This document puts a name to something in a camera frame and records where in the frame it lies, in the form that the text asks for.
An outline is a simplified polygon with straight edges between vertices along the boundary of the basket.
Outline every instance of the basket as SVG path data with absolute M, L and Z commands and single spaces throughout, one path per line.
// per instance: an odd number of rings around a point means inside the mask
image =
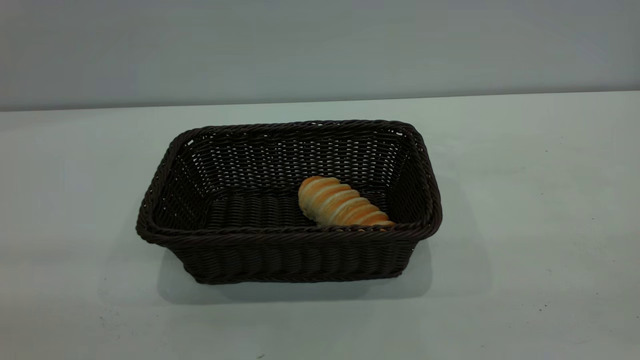
M 337 177 L 396 225 L 316 226 L 298 207 L 310 176 Z M 415 128 L 345 120 L 182 133 L 157 168 L 136 230 L 204 284 L 354 281 L 400 275 L 441 221 Z

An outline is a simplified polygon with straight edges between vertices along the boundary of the white table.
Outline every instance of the white table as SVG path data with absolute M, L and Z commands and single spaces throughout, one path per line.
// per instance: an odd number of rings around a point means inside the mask
M 204 286 L 134 223 L 209 124 L 395 119 L 444 222 L 397 279 Z M 640 358 L 640 92 L 0 113 L 1 359 Z

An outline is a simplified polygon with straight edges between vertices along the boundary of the bread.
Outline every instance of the bread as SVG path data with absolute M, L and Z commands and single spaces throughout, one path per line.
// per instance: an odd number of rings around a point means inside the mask
M 298 190 L 298 204 L 318 225 L 395 225 L 387 214 L 335 177 L 304 180 Z

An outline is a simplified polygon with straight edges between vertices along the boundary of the basket bottom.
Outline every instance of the basket bottom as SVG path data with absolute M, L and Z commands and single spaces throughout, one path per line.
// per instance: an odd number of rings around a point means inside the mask
M 375 280 L 375 279 L 389 279 L 402 275 L 403 271 L 394 272 L 391 274 L 371 274 L 371 275 L 349 275 L 349 276 L 318 276 L 318 277 L 300 277 L 300 276 L 269 276 L 269 277 L 234 277 L 231 279 L 221 279 L 219 277 L 197 277 L 194 274 L 194 280 L 199 284 L 206 285 L 220 285 L 220 284 L 238 284 L 240 282 L 346 282 L 346 281 L 361 281 L 361 280 Z

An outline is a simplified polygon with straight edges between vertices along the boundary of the spiral bread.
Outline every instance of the spiral bread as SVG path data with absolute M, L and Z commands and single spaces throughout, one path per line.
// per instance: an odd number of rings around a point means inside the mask
M 335 177 L 312 176 L 302 182 L 298 203 L 318 225 L 395 225 L 380 209 Z

